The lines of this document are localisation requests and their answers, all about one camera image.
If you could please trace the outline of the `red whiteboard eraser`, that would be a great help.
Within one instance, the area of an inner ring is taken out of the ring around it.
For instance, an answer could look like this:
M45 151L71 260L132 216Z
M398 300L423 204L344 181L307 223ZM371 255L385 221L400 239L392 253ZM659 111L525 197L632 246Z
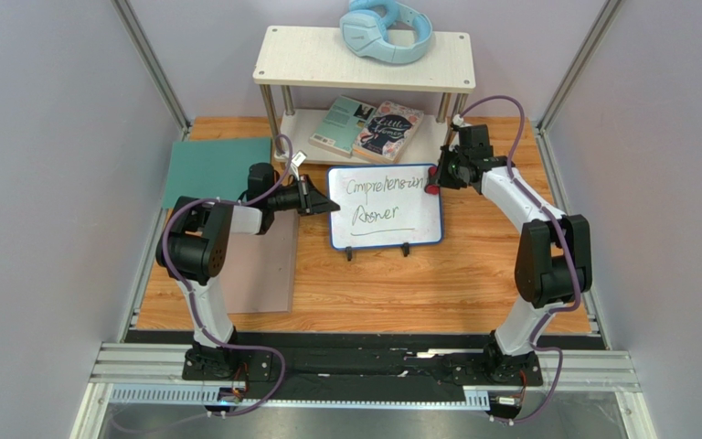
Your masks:
M427 185L424 188L424 191L427 194L437 196L440 194L440 186L439 186L439 181L438 181L438 168L436 166L432 166L428 170L428 180L427 180Z

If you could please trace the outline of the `blue framed whiteboard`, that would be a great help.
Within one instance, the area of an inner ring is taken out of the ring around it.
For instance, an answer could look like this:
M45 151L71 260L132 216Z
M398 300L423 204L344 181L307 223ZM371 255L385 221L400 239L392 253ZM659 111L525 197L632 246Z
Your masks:
M327 196L340 209L329 214L329 242L338 251L443 240L439 190L429 192L433 164L333 166Z

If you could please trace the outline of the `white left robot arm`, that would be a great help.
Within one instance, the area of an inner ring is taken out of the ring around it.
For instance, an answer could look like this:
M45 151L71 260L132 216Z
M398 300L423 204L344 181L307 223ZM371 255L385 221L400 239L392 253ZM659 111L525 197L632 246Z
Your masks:
M245 371L245 356L254 350L238 344L218 280L230 236L265 234L278 211L313 216L340 209L309 176L283 180L272 165L257 163L249 168L239 200L182 196L174 206L155 259L179 285L194 325L182 372L185 380L231 380Z

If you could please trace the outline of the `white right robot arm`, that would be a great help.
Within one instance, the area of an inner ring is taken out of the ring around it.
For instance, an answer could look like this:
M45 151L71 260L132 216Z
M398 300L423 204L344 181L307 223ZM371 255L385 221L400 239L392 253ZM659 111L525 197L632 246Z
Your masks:
M591 286L590 225L567 215L524 180L513 161L496 155L488 128L452 125L457 145L444 145L425 190L471 187L492 201L516 227L514 279L519 297L493 340L470 367L491 382L508 383L534 366L540 335L558 312L575 308Z

